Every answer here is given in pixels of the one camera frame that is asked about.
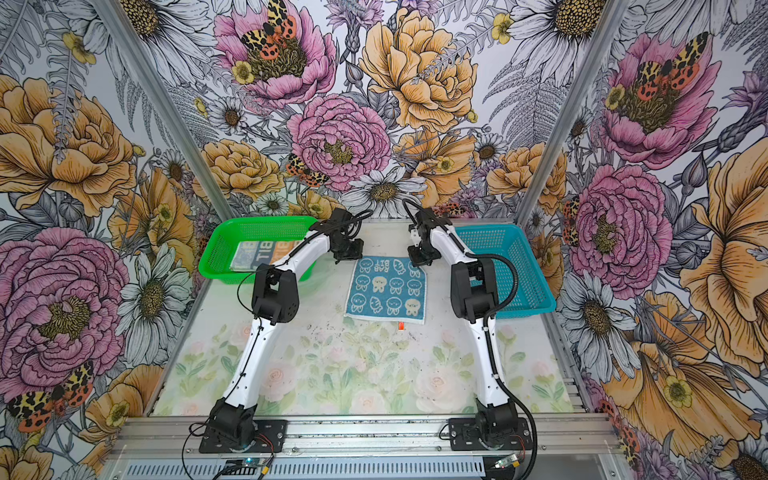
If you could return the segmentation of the cream orange patterned towel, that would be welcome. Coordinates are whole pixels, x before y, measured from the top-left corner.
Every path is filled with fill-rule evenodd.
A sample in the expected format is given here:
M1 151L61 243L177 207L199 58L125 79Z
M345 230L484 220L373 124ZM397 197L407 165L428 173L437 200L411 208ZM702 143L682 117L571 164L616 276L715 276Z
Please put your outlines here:
M251 272L262 264L275 264L300 243L300 240L240 242L230 263L230 270L232 272Z

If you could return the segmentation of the green plastic basket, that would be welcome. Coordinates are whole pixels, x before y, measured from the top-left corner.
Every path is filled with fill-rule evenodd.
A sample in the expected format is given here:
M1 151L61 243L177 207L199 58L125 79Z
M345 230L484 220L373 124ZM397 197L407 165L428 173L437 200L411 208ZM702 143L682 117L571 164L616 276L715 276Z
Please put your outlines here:
M215 228L201 260L206 279L236 285L253 282L248 275L261 264L275 264L297 246L317 220L311 216L248 217Z

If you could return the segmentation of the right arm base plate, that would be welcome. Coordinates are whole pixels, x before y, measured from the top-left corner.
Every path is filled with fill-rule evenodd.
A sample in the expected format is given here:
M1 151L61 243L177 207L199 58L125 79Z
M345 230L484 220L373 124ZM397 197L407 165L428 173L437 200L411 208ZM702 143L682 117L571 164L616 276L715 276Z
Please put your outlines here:
M533 450L532 429L526 419L519 419L515 429L488 427L482 431L474 418L450 418L447 435L453 451Z

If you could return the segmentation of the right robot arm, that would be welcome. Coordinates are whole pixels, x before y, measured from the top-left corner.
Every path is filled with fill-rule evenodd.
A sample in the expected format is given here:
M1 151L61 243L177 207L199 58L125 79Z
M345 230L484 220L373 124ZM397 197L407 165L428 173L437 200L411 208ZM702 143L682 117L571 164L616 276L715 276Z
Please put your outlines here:
M517 294L518 274L506 258L473 252L451 221L433 210L411 204L408 255L415 266L444 260L449 266L449 300L454 315L465 321L476 350L480 373L476 388L475 425L482 444L501 446L502 437L519 425L514 395L503 379L496 340L496 314Z

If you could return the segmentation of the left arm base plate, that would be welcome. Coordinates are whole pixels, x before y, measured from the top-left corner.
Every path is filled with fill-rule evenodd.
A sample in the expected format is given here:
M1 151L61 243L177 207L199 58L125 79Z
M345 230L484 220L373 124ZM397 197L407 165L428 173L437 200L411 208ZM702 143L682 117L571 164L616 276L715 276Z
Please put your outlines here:
M203 454L280 453L286 439L286 420L251 419L237 424L206 426L198 447Z

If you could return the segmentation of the blue white patterned towel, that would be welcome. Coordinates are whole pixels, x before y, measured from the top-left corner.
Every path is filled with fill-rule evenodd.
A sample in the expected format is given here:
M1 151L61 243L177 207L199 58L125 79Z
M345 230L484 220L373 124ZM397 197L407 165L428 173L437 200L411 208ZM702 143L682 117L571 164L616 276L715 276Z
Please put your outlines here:
M427 275L407 257L364 256L355 264L345 313L352 319L423 324Z

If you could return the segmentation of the teal plastic basket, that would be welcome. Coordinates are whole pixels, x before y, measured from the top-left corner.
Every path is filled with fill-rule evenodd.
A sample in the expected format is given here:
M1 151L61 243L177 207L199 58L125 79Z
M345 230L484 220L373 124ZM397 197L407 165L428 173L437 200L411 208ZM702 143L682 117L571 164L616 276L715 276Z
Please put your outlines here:
M504 256L518 273L513 300L496 314L497 319L526 318L551 313L556 301L523 231L513 224L459 226L458 237L475 254Z

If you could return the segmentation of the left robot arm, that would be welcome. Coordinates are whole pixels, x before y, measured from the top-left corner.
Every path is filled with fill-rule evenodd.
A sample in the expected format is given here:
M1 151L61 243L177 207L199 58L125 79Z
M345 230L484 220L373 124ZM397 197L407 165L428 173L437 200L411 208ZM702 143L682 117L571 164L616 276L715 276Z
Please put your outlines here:
M205 422L203 452L246 451L254 443L259 389L279 334L299 311L300 278L328 252L336 262L361 259L364 241L358 234L372 214L370 209L357 214L335 209L328 219L315 222L289 253L255 268L251 305L246 308L253 316L248 341L229 386Z

